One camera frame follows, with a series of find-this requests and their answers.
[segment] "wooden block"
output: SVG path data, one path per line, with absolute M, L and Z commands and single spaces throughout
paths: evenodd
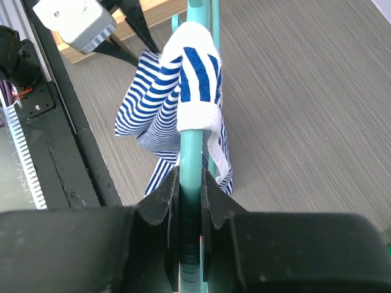
M 144 11 L 148 27 L 153 27 L 165 20 L 168 20 L 174 14 L 186 11 L 188 2 L 187 0 L 140 0 L 140 4 Z M 120 9 L 115 11 L 112 16 L 117 22 L 117 29 L 114 33 L 119 39 L 125 40 L 135 35 L 132 28 L 130 28 L 126 23 L 125 16 Z M 94 54 L 81 54 L 64 43 L 57 32 L 53 32 L 53 37 L 58 50 L 72 63 L 79 62 L 80 60 Z

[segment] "wooden plank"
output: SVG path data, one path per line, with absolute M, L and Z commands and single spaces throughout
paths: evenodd
M 144 11 L 145 20 L 147 21 L 148 27 L 156 26 L 165 20 L 168 20 L 174 14 L 179 14 L 186 11 L 187 0 L 140 0 L 142 10 Z M 112 16 L 117 22 L 117 29 L 115 35 L 125 40 L 135 35 L 132 28 L 125 21 L 125 16 L 121 10 L 115 11 Z M 56 42 L 58 50 L 69 59 L 72 63 L 79 62 L 92 54 L 83 55 L 77 50 L 71 48 L 63 42 L 57 32 L 53 32 L 54 41 Z

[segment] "striped cloth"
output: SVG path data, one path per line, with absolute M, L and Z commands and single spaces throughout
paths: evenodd
M 207 29 L 184 23 L 160 55 L 145 51 L 115 120 L 117 136 L 136 135 L 137 143 L 159 161 L 145 194 L 154 191 L 178 165 L 180 131 L 204 129 L 203 167 L 209 155 L 216 181 L 232 193 L 232 168 L 222 118 L 221 60 Z

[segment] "wooden floor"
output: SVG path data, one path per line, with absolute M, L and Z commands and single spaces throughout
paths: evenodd
M 170 22 L 153 35 L 162 46 Z M 389 240 L 391 26 L 371 1 L 222 0 L 221 39 L 233 196 L 250 210 L 358 212 Z M 67 68 L 134 204 L 156 162 L 113 134 L 134 68 L 97 55 Z

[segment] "blue and white striped fabric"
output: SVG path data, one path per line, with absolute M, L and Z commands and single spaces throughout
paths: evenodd
M 208 30 L 184 23 L 161 55 L 141 54 L 136 76 L 115 121 L 117 136 L 137 135 L 137 143 L 159 156 L 145 194 L 154 191 L 179 162 L 180 131 L 204 129 L 203 166 L 216 163 L 216 181 L 232 193 L 227 131 L 221 114 L 221 60 Z

